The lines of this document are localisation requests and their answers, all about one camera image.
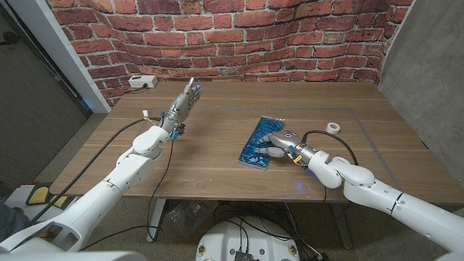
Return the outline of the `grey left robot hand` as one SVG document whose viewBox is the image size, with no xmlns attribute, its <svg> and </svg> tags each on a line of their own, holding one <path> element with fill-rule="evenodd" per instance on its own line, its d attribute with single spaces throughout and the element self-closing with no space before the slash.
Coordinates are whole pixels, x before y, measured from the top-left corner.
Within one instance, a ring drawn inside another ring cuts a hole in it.
<svg viewBox="0 0 464 261">
<path fill-rule="evenodd" d="M 173 101 L 167 110 L 167 116 L 163 120 L 161 128 L 168 133 L 181 124 L 188 116 L 193 106 L 199 101 L 201 96 L 200 85 L 194 85 L 194 78 L 190 78 L 184 91 Z"/>
</svg>

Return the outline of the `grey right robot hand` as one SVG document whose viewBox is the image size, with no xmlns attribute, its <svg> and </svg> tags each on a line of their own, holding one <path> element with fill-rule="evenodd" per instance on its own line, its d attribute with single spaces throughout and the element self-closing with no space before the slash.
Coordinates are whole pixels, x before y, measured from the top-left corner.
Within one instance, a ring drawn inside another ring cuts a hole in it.
<svg viewBox="0 0 464 261">
<path fill-rule="evenodd" d="M 258 141 L 259 144 L 265 142 L 270 142 L 273 146 L 267 148 L 254 148 L 254 152 L 280 158 L 286 155 L 290 146 L 296 147 L 302 142 L 302 139 L 290 130 L 283 130 L 266 134 Z"/>
</svg>

